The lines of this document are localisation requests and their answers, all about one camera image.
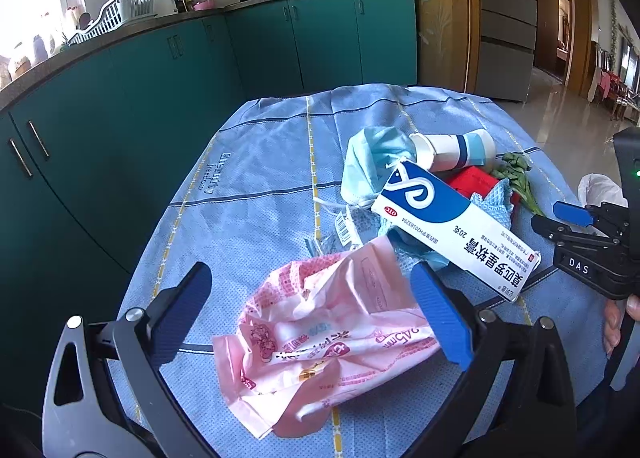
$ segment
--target doorway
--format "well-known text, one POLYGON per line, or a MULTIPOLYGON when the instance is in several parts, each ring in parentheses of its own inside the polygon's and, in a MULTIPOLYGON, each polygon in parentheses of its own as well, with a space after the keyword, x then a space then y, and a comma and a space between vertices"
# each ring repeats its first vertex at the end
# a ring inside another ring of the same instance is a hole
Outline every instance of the doorway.
POLYGON ((573 19, 571 0, 538 0, 533 64, 563 83, 571 56, 573 19))

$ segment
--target pink bowl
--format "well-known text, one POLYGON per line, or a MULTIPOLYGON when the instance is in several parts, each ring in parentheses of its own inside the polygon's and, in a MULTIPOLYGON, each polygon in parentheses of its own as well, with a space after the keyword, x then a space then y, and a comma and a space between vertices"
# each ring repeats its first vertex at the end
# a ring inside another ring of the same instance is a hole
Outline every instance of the pink bowl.
POLYGON ((193 5, 194 11, 206 11, 207 9, 215 9, 216 1, 215 0, 204 0, 203 2, 198 2, 193 5))

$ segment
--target human hand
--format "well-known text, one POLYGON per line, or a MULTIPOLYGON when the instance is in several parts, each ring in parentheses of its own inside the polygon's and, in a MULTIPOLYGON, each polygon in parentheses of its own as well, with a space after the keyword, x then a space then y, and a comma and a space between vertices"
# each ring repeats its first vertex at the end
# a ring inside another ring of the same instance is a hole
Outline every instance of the human hand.
MULTIPOLYGON (((636 295, 630 295, 626 300, 626 313, 635 321, 640 321, 640 299, 636 295)), ((604 349, 607 355, 611 355, 613 348, 620 344, 620 325, 622 324, 622 312, 615 301, 607 299, 604 307, 604 349)))

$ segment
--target barcode label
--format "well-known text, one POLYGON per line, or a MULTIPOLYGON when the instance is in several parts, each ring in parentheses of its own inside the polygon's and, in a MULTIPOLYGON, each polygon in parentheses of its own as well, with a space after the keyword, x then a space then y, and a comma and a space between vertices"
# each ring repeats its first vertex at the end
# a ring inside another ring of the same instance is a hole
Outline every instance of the barcode label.
POLYGON ((344 221, 344 215, 339 212, 335 217, 335 232, 338 234, 338 238, 340 239, 340 243, 344 247, 346 244, 351 243, 351 235, 349 234, 349 229, 347 229, 347 224, 344 221))

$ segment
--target green leafy vegetable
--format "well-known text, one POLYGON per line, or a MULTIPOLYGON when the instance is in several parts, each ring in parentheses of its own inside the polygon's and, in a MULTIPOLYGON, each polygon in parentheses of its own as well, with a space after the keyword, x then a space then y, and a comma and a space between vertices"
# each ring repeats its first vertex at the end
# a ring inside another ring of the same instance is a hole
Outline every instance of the green leafy vegetable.
POLYGON ((506 162, 506 165, 494 169, 491 172, 492 176, 498 178, 498 180, 508 178, 509 187, 514 193, 520 195, 523 206, 533 214, 545 216, 533 197, 529 180, 527 180, 527 175, 525 174, 526 171, 531 170, 530 165, 527 164, 527 159, 518 153, 505 153, 502 156, 502 160, 506 162))

